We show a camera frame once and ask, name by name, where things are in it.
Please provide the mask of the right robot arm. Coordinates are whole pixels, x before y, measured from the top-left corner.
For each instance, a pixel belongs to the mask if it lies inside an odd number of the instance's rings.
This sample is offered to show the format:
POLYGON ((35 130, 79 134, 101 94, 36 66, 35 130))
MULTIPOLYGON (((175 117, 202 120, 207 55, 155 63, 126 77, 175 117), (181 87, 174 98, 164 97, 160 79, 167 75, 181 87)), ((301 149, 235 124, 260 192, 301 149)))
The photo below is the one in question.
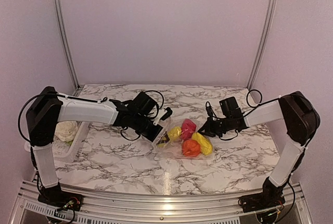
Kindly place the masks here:
POLYGON ((222 140, 223 135, 229 131, 239 133, 264 123, 284 121, 289 141, 258 195, 258 203, 262 207, 269 207, 278 199, 278 193, 300 166, 305 151, 321 123, 320 116, 311 102, 299 91, 251 106, 251 109, 245 112, 241 111, 234 97, 223 99, 219 104, 224 115, 222 118, 214 113, 210 103, 206 103, 208 117, 199 129, 200 134, 222 140))

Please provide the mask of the yellow fake lemon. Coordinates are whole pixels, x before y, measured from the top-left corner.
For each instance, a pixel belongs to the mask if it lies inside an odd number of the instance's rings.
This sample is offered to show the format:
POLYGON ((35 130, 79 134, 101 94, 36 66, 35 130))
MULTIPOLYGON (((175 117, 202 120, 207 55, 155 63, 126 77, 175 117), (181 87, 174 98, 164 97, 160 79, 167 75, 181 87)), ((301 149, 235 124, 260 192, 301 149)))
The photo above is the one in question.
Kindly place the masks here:
POLYGON ((168 145, 173 145, 175 143, 179 143, 181 141, 181 135, 182 135, 182 128, 179 126, 176 126, 172 128, 168 133, 169 142, 168 145))

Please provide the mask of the clear zip top bag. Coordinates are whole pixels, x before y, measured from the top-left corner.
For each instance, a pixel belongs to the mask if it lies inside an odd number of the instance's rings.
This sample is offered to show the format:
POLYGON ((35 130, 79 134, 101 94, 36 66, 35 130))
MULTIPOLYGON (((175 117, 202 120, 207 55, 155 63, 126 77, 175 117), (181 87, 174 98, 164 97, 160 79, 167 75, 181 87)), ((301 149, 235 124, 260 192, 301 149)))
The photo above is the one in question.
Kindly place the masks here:
MULTIPOLYGON (((161 126, 163 127, 162 132, 159 134, 159 136, 153 141, 152 146, 154 147, 154 150, 157 152, 158 156, 161 158, 172 158, 172 159, 197 159, 197 160, 207 160, 207 159, 212 159, 213 154, 214 154, 214 146, 213 146, 213 153, 210 155, 204 155, 200 153, 196 157, 187 157, 184 156, 182 153, 182 143, 184 142, 182 139, 179 143, 175 143, 173 145, 166 145, 163 148, 158 148, 157 147, 157 142, 161 139, 163 134, 167 131, 169 132, 172 128, 179 126, 182 126, 182 123, 185 119, 190 119, 190 118, 184 118, 184 119, 168 119, 164 122, 160 122, 161 126)), ((199 122, 194 119, 192 120, 196 125, 196 132, 199 129, 199 122)))

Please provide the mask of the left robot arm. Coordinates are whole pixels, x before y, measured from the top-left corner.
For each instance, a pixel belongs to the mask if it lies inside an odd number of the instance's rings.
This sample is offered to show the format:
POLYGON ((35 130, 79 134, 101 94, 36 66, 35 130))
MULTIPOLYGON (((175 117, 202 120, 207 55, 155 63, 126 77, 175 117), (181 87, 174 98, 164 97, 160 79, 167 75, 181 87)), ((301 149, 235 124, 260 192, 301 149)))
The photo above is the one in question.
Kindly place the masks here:
POLYGON ((65 121, 97 122, 132 129, 139 137, 155 142, 166 134, 163 122, 171 117, 172 109, 163 108, 148 95, 140 92, 133 100, 119 101, 104 97, 100 100, 74 97, 56 92, 52 86, 30 98, 19 115, 25 114, 33 166, 41 182, 40 194, 55 206, 66 201, 54 164, 52 143, 56 125, 65 121))

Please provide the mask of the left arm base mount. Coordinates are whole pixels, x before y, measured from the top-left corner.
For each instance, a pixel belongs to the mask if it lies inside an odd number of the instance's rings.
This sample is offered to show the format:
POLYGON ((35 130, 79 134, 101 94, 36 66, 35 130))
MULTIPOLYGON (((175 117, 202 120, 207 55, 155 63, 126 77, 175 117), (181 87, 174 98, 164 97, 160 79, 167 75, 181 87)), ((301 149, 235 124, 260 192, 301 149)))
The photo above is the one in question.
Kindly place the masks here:
POLYGON ((46 189, 38 196, 38 201, 47 205, 55 206, 58 210, 73 209, 79 211, 81 209, 83 195, 67 192, 59 189, 46 189))

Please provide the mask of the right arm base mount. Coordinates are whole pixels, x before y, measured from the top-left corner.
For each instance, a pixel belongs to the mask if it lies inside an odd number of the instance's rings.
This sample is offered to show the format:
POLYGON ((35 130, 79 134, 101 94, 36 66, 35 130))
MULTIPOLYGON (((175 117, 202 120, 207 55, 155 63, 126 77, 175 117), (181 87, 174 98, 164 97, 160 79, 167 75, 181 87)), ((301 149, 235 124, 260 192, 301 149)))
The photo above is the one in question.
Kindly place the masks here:
POLYGON ((263 193, 256 193, 241 196, 238 200, 238 205, 242 208, 244 213, 264 210, 285 204, 283 194, 274 196, 273 198, 264 199, 263 193))

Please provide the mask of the white fake cauliflower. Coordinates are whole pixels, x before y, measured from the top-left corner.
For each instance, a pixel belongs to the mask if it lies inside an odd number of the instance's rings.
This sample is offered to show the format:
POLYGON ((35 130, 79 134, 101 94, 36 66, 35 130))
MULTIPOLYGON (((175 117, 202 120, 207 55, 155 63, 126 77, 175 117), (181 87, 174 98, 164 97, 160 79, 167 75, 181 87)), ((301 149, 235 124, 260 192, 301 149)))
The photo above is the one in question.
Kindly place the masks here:
POLYGON ((72 142, 78 132, 78 123, 76 121, 59 122, 56 125, 55 136, 63 142, 72 142))

